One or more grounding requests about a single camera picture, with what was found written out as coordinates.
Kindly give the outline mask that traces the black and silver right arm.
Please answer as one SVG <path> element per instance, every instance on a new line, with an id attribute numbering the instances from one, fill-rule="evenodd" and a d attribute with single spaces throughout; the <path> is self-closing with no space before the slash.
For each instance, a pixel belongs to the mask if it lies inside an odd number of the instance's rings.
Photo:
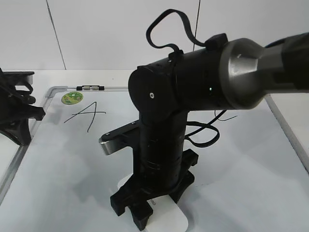
<path id="1" fill-rule="evenodd" d="M 116 151 L 133 150 L 133 175 L 111 206 L 117 215 L 128 207 L 139 230 L 153 214 L 149 199 L 169 195 L 177 202 L 194 181 L 189 169 L 198 154 L 183 149 L 189 112 L 252 109 L 266 94 L 309 90 L 307 33 L 264 47 L 219 34 L 205 45 L 138 67 L 128 90 L 139 119 L 102 136 Z"/>

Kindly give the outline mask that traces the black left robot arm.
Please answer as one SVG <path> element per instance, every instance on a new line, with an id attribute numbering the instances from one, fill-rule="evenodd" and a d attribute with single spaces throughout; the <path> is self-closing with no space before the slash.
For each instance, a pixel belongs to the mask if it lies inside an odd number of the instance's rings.
<path id="1" fill-rule="evenodd" d="M 17 145 L 29 145 L 29 119 L 41 121 L 42 107 L 34 106 L 33 71 L 0 72 L 0 133 Z"/>

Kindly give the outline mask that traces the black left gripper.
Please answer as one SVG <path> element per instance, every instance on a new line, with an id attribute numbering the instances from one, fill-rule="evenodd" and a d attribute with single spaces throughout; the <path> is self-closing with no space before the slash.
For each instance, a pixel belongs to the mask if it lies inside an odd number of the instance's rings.
<path id="1" fill-rule="evenodd" d="M 42 107 L 21 104 L 0 112 L 0 133 L 17 145 L 29 145 L 31 135 L 28 120 L 42 121 L 45 111 Z"/>

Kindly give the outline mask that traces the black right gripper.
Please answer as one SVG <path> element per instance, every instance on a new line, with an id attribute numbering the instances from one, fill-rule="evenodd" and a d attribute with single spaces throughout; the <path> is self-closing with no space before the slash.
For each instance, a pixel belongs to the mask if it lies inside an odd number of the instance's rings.
<path id="1" fill-rule="evenodd" d="M 128 181 L 110 197 L 113 210 L 123 213 L 129 207 L 133 222 L 139 230 L 144 230 L 149 217 L 153 214 L 148 200 L 159 196 L 170 196 L 178 203 L 185 190 L 194 182 L 195 177 L 189 171 L 198 161 L 198 154 L 188 149 L 182 153 L 181 162 L 159 174 L 143 177 L 132 175 Z"/>

